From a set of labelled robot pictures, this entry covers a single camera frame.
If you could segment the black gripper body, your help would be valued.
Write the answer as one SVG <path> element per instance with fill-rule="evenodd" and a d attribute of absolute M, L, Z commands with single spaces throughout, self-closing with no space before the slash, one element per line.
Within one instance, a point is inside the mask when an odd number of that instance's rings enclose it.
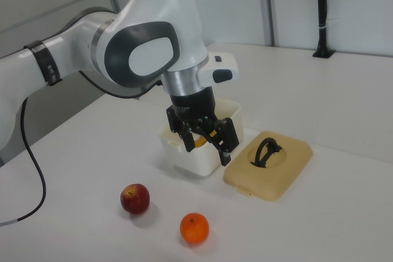
<path fill-rule="evenodd" d="M 170 96 L 175 115 L 181 120 L 214 120 L 216 101 L 212 87 L 187 96 Z"/>

